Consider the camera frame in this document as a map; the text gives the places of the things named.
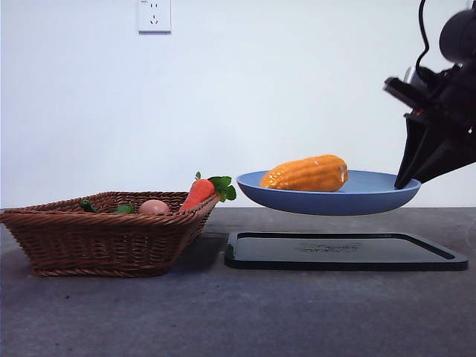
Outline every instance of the orange carrot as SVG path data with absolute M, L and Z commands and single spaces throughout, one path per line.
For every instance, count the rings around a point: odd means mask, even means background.
M 197 206 L 199 203 L 206 200 L 215 193 L 215 186 L 204 178 L 199 178 L 192 183 L 190 192 L 185 199 L 184 204 L 179 210 L 188 210 L 189 208 Z

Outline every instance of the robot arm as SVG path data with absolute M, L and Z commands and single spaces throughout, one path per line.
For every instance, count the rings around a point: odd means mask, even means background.
M 434 73 L 420 66 L 428 52 L 419 6 L 419 24 L 425 50 L 405 81 L 390 77 L 384 90 L 409 106 L 404 115 L 407 142 L 395 188 L 411 179 L 427 182 L 476 162 L 476 1 L 471 10 L 451 17 L 440 35 L 442 55 L 452 68 Z

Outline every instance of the corn cob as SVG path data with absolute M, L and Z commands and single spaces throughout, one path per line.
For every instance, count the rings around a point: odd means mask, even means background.
M 336 155 L 288 161 L 268 171 L 260 186 L 280 190 L 337 191 L 347 182 L 347 164 Z

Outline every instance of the wicker basket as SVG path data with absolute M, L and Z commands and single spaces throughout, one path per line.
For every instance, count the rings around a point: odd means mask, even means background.
M 187 192 L 105 192 L 6 210 L 0 222 L 27 254 L 34 274 L 150 277 L 169 271 L 219 201 L 213 195 L 179 211 L 186 197 Z M 82 199 L 89 199 L 98 213 L 83 212 Z M 167 203 L 171 213 L 108 213 L 118 205 L 137 209 L 149 199 Z

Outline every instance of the black tray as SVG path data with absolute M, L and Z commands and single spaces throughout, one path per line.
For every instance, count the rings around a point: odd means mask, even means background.
M 468 258 L 401 233 L 241 232 L 228 238 L 225 264 L 247 269 L 457 271 Z

